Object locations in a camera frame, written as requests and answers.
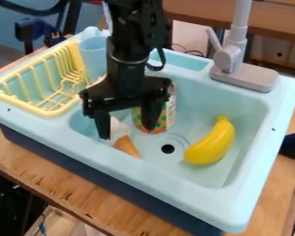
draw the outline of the yellow banana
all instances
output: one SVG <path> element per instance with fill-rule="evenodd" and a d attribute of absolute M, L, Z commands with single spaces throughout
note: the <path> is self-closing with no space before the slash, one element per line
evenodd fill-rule
<path fill-rule="evenodd" d="M 224 115 L 210 133 L 184 151 L 184 160 L 191 164 L 208 164 L 221 159 L 229 150 L 235 137 L 233 124 Z"/>

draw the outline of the can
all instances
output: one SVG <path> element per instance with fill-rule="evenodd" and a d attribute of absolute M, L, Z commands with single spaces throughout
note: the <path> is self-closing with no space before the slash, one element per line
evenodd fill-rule
<path fill-rule="evenodd" d="M 136 107 L 132 110 L 132 118 L 134 126 L 143 133 L 160 134 L 168 131 L 174 124 L 176 119 L 176 103 L 177 103 L 177 88 L 171 82 L 169 85 L 169 100 L 165 102 L 160 113 L 158 122 L 152 131 L 148 131 L 141 120 L 141 108 Z"/>

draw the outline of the sink basin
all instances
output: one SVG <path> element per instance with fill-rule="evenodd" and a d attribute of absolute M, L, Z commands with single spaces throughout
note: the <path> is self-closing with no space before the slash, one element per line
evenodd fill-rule
<path fill-rule="evenodd" d="M 166 133 L 136 130 L 124 122 L 142 159 L 99 142 L 94 121 L 80 103 L 46 119 L 0 100 L 0 123 L 224 231 L 245 229 L 271 170 L 295 106 L 295 79 L 280 76 L 273 91 L 259 93 L 209 78 L 211 60 L 166 51 L 164 70 L 177 86 L 177 117 Z M 151 63 L 157 63 L 155 54 Z M 204 136 L 217 115 L 234 124 L 236 137 L 220 161 L 206 166 L 183 162 L 183 151 Z M 162 147 L 171 145 L 166 154 Z"/>

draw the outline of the drain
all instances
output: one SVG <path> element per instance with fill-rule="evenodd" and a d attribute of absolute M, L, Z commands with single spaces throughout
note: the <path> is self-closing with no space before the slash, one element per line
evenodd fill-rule
<path fill-rule="evenodd" d="M 166 144 L 161 147 L 161 151 L 165 154 L 171 154 L 175 151 L 175 147 L 171 144 Z"/>

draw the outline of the plastic cup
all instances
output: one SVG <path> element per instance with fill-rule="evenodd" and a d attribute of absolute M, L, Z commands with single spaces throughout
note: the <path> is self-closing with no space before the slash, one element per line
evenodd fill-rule
<path fill-rule="evenodd" d="M 78 45 L 78 50 L 88 71 L 90 82 L 106 74 L 106 37 L 86 39 Z"/>

